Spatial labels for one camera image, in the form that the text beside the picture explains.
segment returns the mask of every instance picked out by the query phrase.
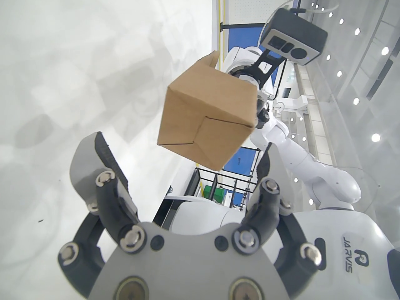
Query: ceiling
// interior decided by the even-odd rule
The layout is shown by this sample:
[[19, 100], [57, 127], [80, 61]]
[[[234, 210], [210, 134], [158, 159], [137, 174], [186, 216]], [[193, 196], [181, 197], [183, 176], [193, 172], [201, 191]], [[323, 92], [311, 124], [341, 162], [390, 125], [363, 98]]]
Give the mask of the ceiling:
[[[332, 17], [306, 15], [329, 33], [323, 54], [307, 70], [337, 166], [352, 167], [344, 169], [360, 183], [362, 199], [356, 209], [375, 219], [389, 240], [400, 246], [400, 61], [396, 53], [400, 0], [302, 0], [301, 7], [311, 8], [312, 3], [319, 10], [340, 3]], [[360, 34], [355, 35], [357, 28]], [[389, 49], [385, 56], [384, 47]], [[358, 105], [353, 104], [356, 97]], [[380, 134], [379, 142], [371, 140], [374, 133]]]

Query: white robot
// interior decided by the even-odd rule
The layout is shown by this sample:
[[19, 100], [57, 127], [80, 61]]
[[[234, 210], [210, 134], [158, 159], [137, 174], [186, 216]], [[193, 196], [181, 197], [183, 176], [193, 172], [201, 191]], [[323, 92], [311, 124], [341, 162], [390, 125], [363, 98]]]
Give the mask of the white robot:
[[[70, 176], [89, 213], [74, 240], [58, 253], [58, 262], [82, 296], [96, 300], [399, 298], [400, 253], [371, 218], [354, 210], [352, 204], [360, 199], [356, 181], [288, 139], [287, 127], [269, 113], [272, 71], [261, 70], [260, 61], [271, 62], [272, 68], [284, 58], [306, 64], [325, 43], [318, 28], [302, 31], [314, 33], [320, 38], [317, 43], [296, 35], [302, 26], [311, 26], [298, 19], [288, 11], [277, 11], [263, 34], [263, 46], [280, 52], [281, 59], [271, 60], [268, 51], [261, 53], [258, 48], [236, 47], [224, 62], [225, 72], [259, 88], [259, 122], [250, 139], [264, 155], [245, 212], [183, 196], [169, 230], [141, 223], [128, 181], [102, 134], [81, 141]], [[290, 40], [294, 44], [285, 49]], [[284, 196], [284, 189], [291, 189], [286, 169], [303, 180], [319, 210], [293, 213]], [[104, 229], [118, 244], [107, 263], [96, 245]]]
[[[260, 53], [256, 47], [234, 47], [226, 57], [223, 70], [229, 73], [240, 65], [253, 64]], [[249, 76], [239, 78], [256, 84]], [[266, 87], [271, 93], [270, 79]], [[264, 88], [259, 91], [259, 97], [270, 97]], [[292, 171], [319, 206], [318, 210], [294, 213], [307, 240], [323, 252], [323, 267], [297, 298], [398, 299], [393, 285], [396, 281], [390, 278], [388, 263], [388, 253], [395, 251], [394, 247], [369, 216], [354, 211], [352, 204], [361, 195], [357, 182], [347, 172], [320, 163], [288, 135], [286, 125], [271, 113], [269, 121], [262, 129], [255, 129], [250, 139], [269, 154], [268, 177], [280, 186], [290, 187], [285, 169]], [[247, 210], [252, 204], [251, 197]], [[188, 201], [179, 206], [170, 230], [186, 235], [207, 233], [227, 223], [239, 223], [244, 216], [245, 212], [210, 201]], [[274, 262], [281, 247], [279, 234], [274, 232], [263, 250]]]

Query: green bin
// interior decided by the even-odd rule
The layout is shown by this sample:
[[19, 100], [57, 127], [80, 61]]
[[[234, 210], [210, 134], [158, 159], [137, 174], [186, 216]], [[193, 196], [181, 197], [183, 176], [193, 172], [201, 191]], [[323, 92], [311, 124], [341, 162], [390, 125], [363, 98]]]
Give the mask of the green bin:
[[[211, 186], [205, 186], [204, 198], [208, 198], [210, 196], [210, 191], [211, 191]], [[223, 203], [224, 193], [225, 193], [225, 190], [222, 189], [221, 187], [218, 187], [215, 189], [214, 199], [216, 200], [217, 203], [220, 203], [220, 204]]]

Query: blue panel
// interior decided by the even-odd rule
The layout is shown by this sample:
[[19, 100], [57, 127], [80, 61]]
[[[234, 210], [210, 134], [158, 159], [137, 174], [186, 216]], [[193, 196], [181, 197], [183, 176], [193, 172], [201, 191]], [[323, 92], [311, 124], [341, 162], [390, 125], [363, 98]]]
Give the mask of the blue panel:
[[[228, 51], [233, 47], [247, 48], [257, 46], [258, 37], [260, 36], [262, 27], [242, 27], [242, 28], [230, 28], [229, 29], [229, 39], [228, 39]], [[269, 53], [271, 56], [279, 58], [280, 55], [274, 52]], [[276, 69], [272, 75], [272, 85], [275, 85], [276, 75], [278, 74], [278, 69]]]
[[224, 170], [232, 173], [249, 175], [253, 165], [255, 150], [239, 148], [234, 156], [226, 163]]
[[[224, 197], [226, 195], [226, 192], [233, 193], [232, 190], [225, 190]], [[244, 196], [244, 194], [242, 194], [240, 192], [235, 192], [235, 195], [233, 196], [233, 204], [235, 206], [240, 206], [242, 203], [243, 196]]]

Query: brown cardboard box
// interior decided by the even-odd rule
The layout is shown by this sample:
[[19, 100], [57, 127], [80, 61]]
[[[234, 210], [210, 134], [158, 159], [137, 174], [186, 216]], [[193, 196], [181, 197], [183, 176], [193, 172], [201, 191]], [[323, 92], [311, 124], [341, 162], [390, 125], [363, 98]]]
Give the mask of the brown cardboard box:
[[157, 144], [221, 170], [254, 130], [257, 87], [215, 69], [219, 52], [167, 88]]

